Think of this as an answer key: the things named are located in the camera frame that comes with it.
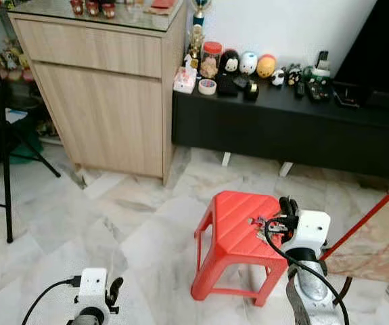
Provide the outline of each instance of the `yellow ball toy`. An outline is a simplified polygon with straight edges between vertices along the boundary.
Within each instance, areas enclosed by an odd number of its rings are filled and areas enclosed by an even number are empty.
[[[257,75],[260,78],[268,78],[275,70],[275,57],[271,54],[265,54],[259,59],[257,64]]]

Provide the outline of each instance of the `tape roll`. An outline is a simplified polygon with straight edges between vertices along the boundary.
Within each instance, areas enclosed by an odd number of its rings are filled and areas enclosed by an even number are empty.
[[[202,79],[199,81],[199,92],[204,95],[214,95],[216,91],[216,82],[211,79]]]

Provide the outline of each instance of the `console leg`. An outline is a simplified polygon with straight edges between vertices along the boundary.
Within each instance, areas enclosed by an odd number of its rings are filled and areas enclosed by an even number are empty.
[[[230,152],[225,152],[224,153],[223,161],[221,162],[221,166],[227,167],[227,165],[229,164],[230,155],[231,155]]]
[[[280,177],[286,177],[293,165],[294,163],[285,161],[280,168],[280,172],[279,172]]]

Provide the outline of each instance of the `marble floor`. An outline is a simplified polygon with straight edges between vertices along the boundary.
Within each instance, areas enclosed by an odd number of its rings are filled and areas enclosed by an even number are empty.
[[[121,313],[111,324],[293,324],[285,275],[263,308],[242,297],[191,298],[193,231],[210,199],[223,190],[290,195],[302,208],[331,215],[332,245],[388,190],[382,179],[302,165],[281,178],[279,162],[247,156],[232,155],[225,168],[220,153],[195,148],[177,148],[165,187],[157,179],[102,173],[112,184],[102,190],[95,183],[85,188],[63,148],[45,146],[43,155],[62,177],[56,179],[38,162],[12,165],[15,240],[9,245],[0,210],[0,325],[21,324],[44,288],[85,267],[106,267],[109,280],[124,278],[117,302]],[[1,175],[0,167],[0,201]],[[255,267],[235,265],[220,281],[256,287],[258,276]],[[336,288],[344,282],[340,276],[329,279]],[[387,286],[354,280],[345,298],[351,324],[389,324]],[[70,287],[53,289],[28,324],[66,324],[75,295]]]

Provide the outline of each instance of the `television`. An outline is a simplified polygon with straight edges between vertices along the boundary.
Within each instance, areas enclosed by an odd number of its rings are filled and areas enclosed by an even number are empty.
[[[389,110],[389,0],[377,0],[334,79],[363,107]]]

